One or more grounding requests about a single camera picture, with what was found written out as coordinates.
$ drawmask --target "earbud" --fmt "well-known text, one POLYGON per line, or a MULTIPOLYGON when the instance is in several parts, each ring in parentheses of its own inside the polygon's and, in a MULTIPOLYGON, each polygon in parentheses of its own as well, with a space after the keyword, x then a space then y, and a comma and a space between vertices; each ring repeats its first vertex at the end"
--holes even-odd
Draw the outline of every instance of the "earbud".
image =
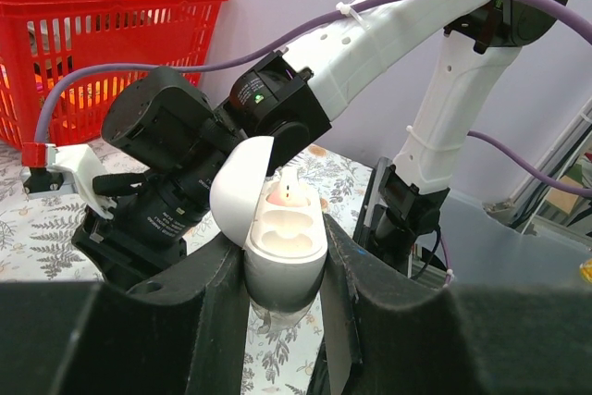
POLYGON ((277 186, 267 196, 270 204, 282 207, 306 207, 308 199, 303 186, 298 181, 298 170, 295 167, 284 167, 277 186))

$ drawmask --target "leaf pattern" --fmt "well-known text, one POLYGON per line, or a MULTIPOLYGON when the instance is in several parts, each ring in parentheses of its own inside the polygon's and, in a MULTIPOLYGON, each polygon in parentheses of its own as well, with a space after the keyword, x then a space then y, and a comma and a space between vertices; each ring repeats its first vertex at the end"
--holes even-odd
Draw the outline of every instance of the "leaf pattern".
POLYGON ((6 249, 13 241, 14 229, 5 221, 0 221, 0 250, 6 249))
POLYGON ((72 232, 64 230, 49 231, 43 235, 31 235, 31 239, 37 241, 66 243, 70 242, 72 239, 72 232))
MULTIPOLYGON (((110 172, 146 169, 102 141, 90 146, 110 172)), ((297 167, 301 179, 318 190, 324 211, 353 233, 370 169, 318 146, 302 151, 288 165, 297 167)), ((93 263, 70 243, 86 204, 76 195, 29 200, 19 179, 21 170, 20 153, 0 142, 0 280, 102 280, 93 263)), ((186 236, 188 247, 201 247, 217 232, 211 214, 206 215, 186 236)), ((262 324, 251 310, 240 394, 306 395, 323 336, 320 298, 292 328, 260 334, 262 324)))
POLYGON ((291 384, 287 384, 286 387, 292 391, 294 395, 306 395, 306 391, 301 389, 296 389, 291 384))
POLYGON ((45 247, 31 247, 37 253, 45 253, 46 256, 37 261, 44 263, 41 269, 45 275, 52 279, 64 268, 71 268, 73 263, 81 263, 84 259, 80 258, 73 246, 64 244, 51 244, 45 247))

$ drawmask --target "orange object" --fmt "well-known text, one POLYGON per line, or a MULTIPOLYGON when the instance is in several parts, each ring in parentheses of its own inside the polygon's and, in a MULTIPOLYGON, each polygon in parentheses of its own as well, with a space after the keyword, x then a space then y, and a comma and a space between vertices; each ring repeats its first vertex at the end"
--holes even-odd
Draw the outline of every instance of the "orange object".
POLYGON ((592 284, 592 259, 586 261, 580 267, 580 273, 582 274, 582 278, 588 284, 592 284))
MULTIPOLYGON (((224 1, 0 0, 0 139, 19 149, 31 142, 45 97, 75 69, 203 64, 224 1)), ((96 138, 117 94, 143 75, 126 71, 76 82, 55 108, 50 142, 96 138)), ((200 75, 187 78, 196 84, 200 75)))

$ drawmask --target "gray surface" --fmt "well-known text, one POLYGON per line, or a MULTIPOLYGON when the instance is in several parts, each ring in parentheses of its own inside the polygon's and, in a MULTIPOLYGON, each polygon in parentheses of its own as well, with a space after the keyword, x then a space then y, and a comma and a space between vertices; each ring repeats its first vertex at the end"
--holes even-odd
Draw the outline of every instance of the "gray surface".
POLYGON ((444 203, 440 225, 458 284, 570 285, 592 256, 564 237, 520 235, 459 193, 444 203))

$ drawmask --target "screw hole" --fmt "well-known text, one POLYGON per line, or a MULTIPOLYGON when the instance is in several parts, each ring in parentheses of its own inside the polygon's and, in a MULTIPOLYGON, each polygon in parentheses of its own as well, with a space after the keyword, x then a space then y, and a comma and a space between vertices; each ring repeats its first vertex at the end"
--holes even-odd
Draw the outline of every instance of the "screw hole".
POLYGON ((148 281, 142 282, 137 286, 132 287, 129 290, 129 294, 131 295, 147 295, 148 293, 154 293, 155 291, 159 291, 164 286, 160 282, 156 281, 148 281))

